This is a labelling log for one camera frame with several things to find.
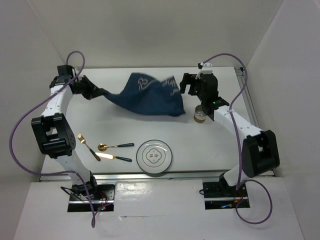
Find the dark blue embroidered cloth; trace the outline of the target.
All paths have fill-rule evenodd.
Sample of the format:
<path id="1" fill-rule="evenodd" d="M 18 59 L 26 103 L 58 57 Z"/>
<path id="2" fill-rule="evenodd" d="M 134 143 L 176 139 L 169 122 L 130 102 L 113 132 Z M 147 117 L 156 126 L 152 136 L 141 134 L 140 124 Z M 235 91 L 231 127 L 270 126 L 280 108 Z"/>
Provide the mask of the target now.
<path id="1" fill-rule="evenodd" d="M 174 76 L 158 80 L 148 74 L 133 72 L 119 94 L 103 88 L 99 93 L 117 106 L 146 116 L 185 114 L 183 98 Z"/>

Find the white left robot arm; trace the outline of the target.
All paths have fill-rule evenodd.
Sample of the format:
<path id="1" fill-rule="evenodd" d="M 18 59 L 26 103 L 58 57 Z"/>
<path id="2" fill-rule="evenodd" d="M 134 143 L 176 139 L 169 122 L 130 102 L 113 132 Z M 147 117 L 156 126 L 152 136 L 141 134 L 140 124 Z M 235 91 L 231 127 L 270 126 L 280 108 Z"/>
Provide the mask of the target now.
<path id="1" fill-rule="evenodd" d="M 73 92 L 70 85 L 63 86 L 71 79 L 70 75 L 54 78 L 49 86 L 53 98 L 48 101 L 41 116 L 31 120 L 31 127 L 40 152 L 68 171 L 72 181 L 71 191 L 92 200 L 100 195 L 99 187 L 92 172 L 83 165 L 75 151 L 77 140 L 65 116 Z"/>

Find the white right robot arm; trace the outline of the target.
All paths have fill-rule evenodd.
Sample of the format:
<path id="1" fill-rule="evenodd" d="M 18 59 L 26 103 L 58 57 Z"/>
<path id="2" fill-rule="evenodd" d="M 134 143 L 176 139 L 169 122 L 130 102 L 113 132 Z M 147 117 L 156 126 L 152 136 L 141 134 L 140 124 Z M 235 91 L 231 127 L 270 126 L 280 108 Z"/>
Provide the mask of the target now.
<path id="1" fill-rule="evenodd" d="M 188 94 L 200 100 L 196 116 L 203 115 L 219 123 L 236 137 L 240 145 L 240 163 L 219 176 L 216 190 L 220 194 L 229 197 L 236 191 L 237 183 L 243 183 L 280 165 L 274 132 L 263 131 L 231 109 L 229 103 L 219 96 L 218 80 L 212 73 L 184 73 L 179 86 L 182 94 L 190 86 Z"/>

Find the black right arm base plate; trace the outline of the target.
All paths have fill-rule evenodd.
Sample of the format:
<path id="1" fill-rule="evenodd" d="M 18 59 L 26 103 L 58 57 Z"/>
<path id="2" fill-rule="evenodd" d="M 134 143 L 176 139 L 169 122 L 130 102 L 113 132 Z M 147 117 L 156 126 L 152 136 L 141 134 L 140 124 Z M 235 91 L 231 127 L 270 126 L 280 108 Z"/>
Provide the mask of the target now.
<path id="1" fill-rule="evenodd" d="M 199 194 L 204 197 L 206 210 L 224 210 L 250 208 L 248 192 L 245 185 L 236 190 L 236 186 L 222 190 L 218 182 L 203 182 Z"/>

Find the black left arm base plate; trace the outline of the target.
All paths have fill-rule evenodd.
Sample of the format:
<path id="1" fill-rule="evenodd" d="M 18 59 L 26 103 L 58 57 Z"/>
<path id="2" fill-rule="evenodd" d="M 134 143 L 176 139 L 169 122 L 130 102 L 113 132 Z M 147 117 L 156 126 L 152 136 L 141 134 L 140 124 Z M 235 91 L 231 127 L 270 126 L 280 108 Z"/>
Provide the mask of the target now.
<path id="1" fill-rule="evenodd" d="M 93 209 L 96 212 L 113 212 L 115 199 L 116 185 L 114 183 L 98 184 L 97 192 L 90 196 Z M 90 212 L 91 207 L 87 195 L 75 194 L 70 188 L 64 188 L 64 191 L 69 195 L 68 213 L 83 213 Z"/>

